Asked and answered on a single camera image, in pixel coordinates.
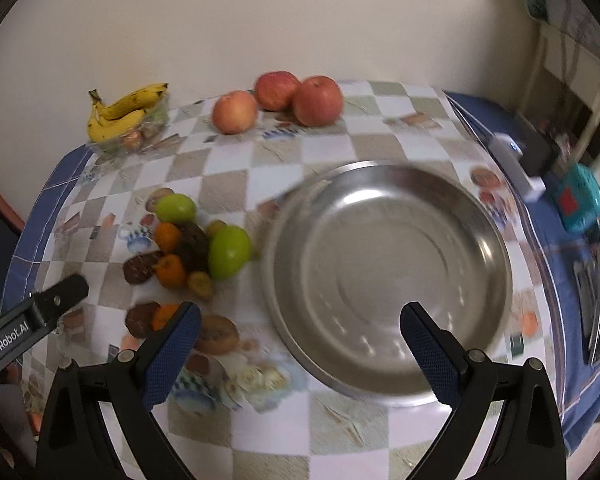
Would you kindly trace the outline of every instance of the teal box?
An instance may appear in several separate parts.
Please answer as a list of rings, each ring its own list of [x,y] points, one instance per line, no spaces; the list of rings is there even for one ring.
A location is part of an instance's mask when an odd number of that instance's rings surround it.
[[[583,233],[600,216],[600,184],[589,168],[575,164],[554,193],[564,228]]]

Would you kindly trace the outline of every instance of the plate rim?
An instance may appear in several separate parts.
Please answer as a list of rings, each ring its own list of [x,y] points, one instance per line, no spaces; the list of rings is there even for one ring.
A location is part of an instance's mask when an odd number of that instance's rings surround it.
[[[433,391],[429,390],[420,394],[410,394],[406,396],[380,394],[377,392],[362,390],[355,386],[351,386],[350,384],[344,383],[343,381],[339,380],[338,378],[332,376],[331,374],[327,373],[325,370],[320,368],[320,365],[317,364],[313,359],[311,359],[304,352],[304,350],[302,350],[302,347],[295,341],[295,339],[291,335],[291,332],[286,326],[285,318],[282,315],[282,311],[280,310],[278,301],[276,299],[273,278],[275,247],[278,239],[280,238],[282,228],[284,227],[286,220],[288,219],[291,212],[296,208],[296,206],[298,206],[299,203],[307,199],[308,196],[312,195],[312,193],[310,193],[312,187],[315,184],[319,183],[321,180],[328,180],[342,173],[346,173],[347,171],[368,168],[371,166],[397,166],[400,168],[415,168],[417,170],[433,174],[434,176],[441,178],[446,183],[451,184],[457,190],[462,192],[469,200],[471,200],[476,206],[478,206],[480,211],[484,214],[484,216],[488,220],[488,223],[490,224],[491,229],[496,233],[496,238],[498,239],[500,248],[502,249],[502,252],[505,257],[505,268],[507,274],[504,314],[500,318],[500,322],[494,333],[494,337],[490,341],[490,344],[486,349],[481,350],[489,354],[490,351],[493,352],[496,349],[497,343],[499,342],[499,338],[502,336],[504,327],[506,326],[506,323],[509,319],[507,312],[510,312],[511,310],[511,303],[513,298],[513,274],[511,269],[511,262],[509,259],[509,251],[507,251],[507,245],[504,241],[504,238],[502,237],[502,234],[500,233],[500,230],[489,215],[488,211],[475,196],[473,196],[461,184],[451,180],[448,176],[444,175],[443,173],[440,173],[436,170],[431,170],[428,167],[426,167],[426,165],[419,164],[417,162],[395,162],[391,160],[362,160],[359,162],[352,162],[350,164],[344,164],[331,170],[326,170],[322,173],[310,176],[309,178],[303,180],[295,188],[288,190],[286,193],[292,192],[292,196],[284,200],[282,206],[280,207],[280,211],[273,219],[265,236],[264,247],[262,250],[262,257],[260,262],[260,281],[262,284],[263,296],[265,304],[267,305],[267,310],[269,311],[269,315],[272,319],[273,325],[276,329],[279,338],[282,339],[282,342],[284,343],[285,347],[289,350],[291,355],[301,364],[301,366],[320,382],[335,390],[336,392],[339,392],[349,397],[353,397],[354,399],[370,400],[372,402],[384,404],[386,406],[421,406],[423,404],[429,404],[430,402],[435,402],[437,400]]]

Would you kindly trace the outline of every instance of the banana bunch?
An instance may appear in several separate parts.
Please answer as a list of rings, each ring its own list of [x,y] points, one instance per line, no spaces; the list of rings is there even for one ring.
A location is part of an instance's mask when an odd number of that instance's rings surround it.
[[[93,89],[91,115],[87,122],[87,134],[93,142],[113,139],[141,123],[146,110],[152,108],[166,92],[167,83],[145,86],[106,106],[98,91]]]

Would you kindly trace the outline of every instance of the stainless steel plate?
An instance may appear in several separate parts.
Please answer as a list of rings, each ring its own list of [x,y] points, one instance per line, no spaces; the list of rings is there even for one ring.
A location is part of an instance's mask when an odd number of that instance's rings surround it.
[[[400,336],[405,303],[487,352],[510,308],[493,221],[463,188],[417,166],[357,162],[305,183],[272,225],[262,265],[293,356],[331,388],[387,404],[435,400]]]

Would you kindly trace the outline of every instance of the clear plastic container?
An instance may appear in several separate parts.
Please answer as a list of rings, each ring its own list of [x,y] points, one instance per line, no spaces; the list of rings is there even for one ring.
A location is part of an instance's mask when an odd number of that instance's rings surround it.
[[[113,139],[89,141],[86,146],[104,159],[127,156],[142,150],[154,142],[168,124],[168,99],[165,93],[153,108],[147,110],[138,126]]]

